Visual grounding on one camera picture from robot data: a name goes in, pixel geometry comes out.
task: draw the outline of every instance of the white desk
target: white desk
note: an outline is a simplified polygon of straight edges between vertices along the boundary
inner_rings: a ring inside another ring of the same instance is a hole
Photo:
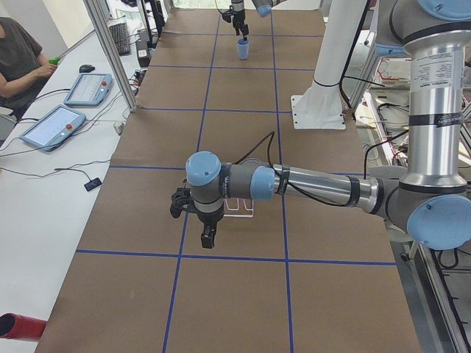
[[[132,76],[139,67],[132,47],[131,55],[121,57],[124,70]],[[95,35],[69,53],[40,94],[70,88],[77,78],[78,67],[92,64],[96,73],[111,73]],[[88,118],[95,116],[117,93],[114,84],[105,101],[96,108],[78,109]],[[63,103],[66,93],[47,96],[33,103],[24,118],[40,118]],[[75,163],[109,160],[119,136],[113,123],[124,120],[126,104],[116,100],[108,113],[88,132],[73,137],[52,153],[32,151],[11,157],[0,157],[0,166],[14,171],[47,174],[54,168]],[[19,124],[5,141],[5,147],[31,126]],[[15,140],[0,155],[30,150],[32,147]],[[80,169],[91,179],[104,179],[109,163]],[[85,175],[64,171],[45,179],[0,173],[0,315],[19,313],[47,320],[59,293],[75,248],[98,195],[99,188],[87,192]],[[36,343],[0,340],[0,352],[30,353]]]

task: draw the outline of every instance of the keyboard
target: keyboard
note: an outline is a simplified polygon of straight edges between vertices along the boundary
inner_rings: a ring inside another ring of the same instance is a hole
[[[126,23],[113,24],[108,27],[110,29],[111,37],[116,44],[119,55],[129,54],[130,49],[130,37],[127,34]]]

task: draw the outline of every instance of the blue tape line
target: blue tape line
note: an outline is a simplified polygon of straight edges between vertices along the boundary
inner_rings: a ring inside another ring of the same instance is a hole
[[[324,265],[365,265],[365,266],[396,266],[396,263],[381,261],[352,261],[352,260],[312,260],[312,259],[288,259],[276,257],[245,257],[245,256],[221,256],[221,255],[196,255],[196,254],[163,254],[153,252],[115,252],[108,250],[77,249],[80,254],[136,256],[136,257],[171,257],[177,259],[199,259],[199,260],[226,260],[226,261],[255,261],[259,263],[310,263]]]
[[[280,146],[281,145],[281,140],[278,138],[278,145]],[[145,166],[145,165],[110,165],[110,168],[114,168],[114,169],[157,169],[157,170],[164,170],[164,171],[184,171],[185,168],[183,167],[159,167],[159,166]],[[325,172],[325,173],[329,173],[329,174],[333,174],[333,175],[352,175],[352,176],[358,176],[358,177],[363,177],[363,173],[350,173],[348,171],[346,172],[338,172],[338,171],[334,171],[334,172]]]
[[[290,259],[290,263],[317,263],[325,265],[365,265],[365,266],[396,266],[396,263],[383,263],[381,261],[347,261],[347,260],[303,260]]]
[[[189,65],[149,65],[150,68],[210,68],[210,66],[189,66]]]
[[[170,112],[182,111],[182,112],[202,112],[202,108],[152,108],[152,107],[141,107],[143,110],[168,110]]]
[[[216,55],[216,45],[218,43],[218,32],[219,32],[219,24],[221,23],[221,17],[218,17],[218,26],[216,29],[216,35],[214,39],[214,47],[213,47],[213,55],[211,57],[211,67],[209,68],[209,77],[208,77],[208,86],[206,87],[206,96],[205,96],[205,105],[203,105],[203,114],[201,117],[201,125],[199,126],[199,134],[198,134],[198,143],[196,144],[196,152],[199,151],[199,146],[201,144],[201,137],[203,133],[203,126],[205,125],[205,115],[206,115],[206,107],[208,106],[208,97],[209,97],[209,90],[211,84],[211,77],[213,76],[213,65],[214,65],[214,57]]]
[[[164,336],[164,339],[163,339],[162,353],[166,352],[167,344],[169,342],[171,317],[173,315],[173,310],[174,310],[175,294],[177,293],[178,275],[180,274],[180,264],[182,262],[183,244],[185,243],[185,233],[186,233],[187,223],[188,223],[188,214],[186,213],[185,214],[185,221],[183,222],[182,237],[180,239],[180,249],[178,250],[177,269],[175,270],[174,285],[173,285],[173,288],[171,289],[169,314],[167,315],[167,325],[166,325],[166,328],[165,328],[165,336]]]
[[[183,167],[148,167],[144,165],[110,165],[110,168],[114,169],[155,169],[162,171],[184,171]]]
[[[203,260],[233,260],[233,261],[257,261],[262,263],[284,263],[284,259],[263,258],[263,257],[238,257],[238,256],[210,256],[210,255],[190,255],[184,254],[186,259],[203,259]]]
[[[150,68],[209,68],[211,66],[191,66],[191,65],[149,65]],[[273,70],[273,68],[238,68],[235,66],[213,66],[212,68],[218,68],[222,70],[230,69],[230,70]],[[280,71],[312,71],[314,72],[314,68],[277,68]]]
[[[276,110],[243,110],[243,109],[211,109],[211,108],[159,108],[159,107],[141,107],[143,110],[164,110],[164,111],[184,111],[184,112],[227,112],[227,113],[266,113],[266,114],[291,114],[289,111]]]
[[[215,35],[214,33],[176,33],[176,32],[166,32],[162,31],[162,33],[165,33],[166,35]],[[218,33],[217,35],[224,35],[224,36],[231,36],[233,37],[233,34],[229,33]],[[251,34],[250,37],[296,37],[296,38],[322,38],[324,35],[253,35]]]
[[[105,250],[88,250],[88,249],[77,249],[75,251],[79,254],[97,254],[97,255],[120,255],[120,256],[142,256],[142,257],[173,257],[177,258],[176,254],[158,254],[152,252],[109,252]]]
[[[277,83],[277,61],[275,55],[275,37],[273,30],[273,16],[270,16],[270,22],[272,26],[272,49],[273,49],[273,77],[275,83],[275,106],[277,110],[277,134],[278,134],[278,156],[280,158],[280,164],[283,164],[283,156],[281,149],[281,127],[280,127],[280,114],[278,110],[280,109],[279,100],[278,100],[278,83]],[[291,303],[291,280],[289,276],[289,248],[288,248],[288,227],[286,222],[286,204],[285,196],[281,196],[281,210],[283,217],[283,239],[285,245],[285,273],[286,273],[286,302],[288,310],[288,329],[289,329],[289,351],[294,353],[294,333],[293,333],[293,310]]]

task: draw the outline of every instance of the blue cup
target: blue cup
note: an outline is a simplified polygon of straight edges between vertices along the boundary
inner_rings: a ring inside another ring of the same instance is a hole
[[[249,56],[249,40],[239,39],[237,41],[237,55],[240,60],[245,60]]]

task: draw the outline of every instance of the white wall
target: white wall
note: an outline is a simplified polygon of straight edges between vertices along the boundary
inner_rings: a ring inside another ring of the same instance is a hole
[[[10,14],[8,13],[7,9],[5,9],[5,6],[0,2],[0,17],[10,17]]]
[[[1,5],[9,17],[19,22],[43,46],[43,52],[48,57],[59,56],[67,50],[42,0],[1,0]]]
[[[91,25],[83,0],[43,0],[68,47],[73,46]]]

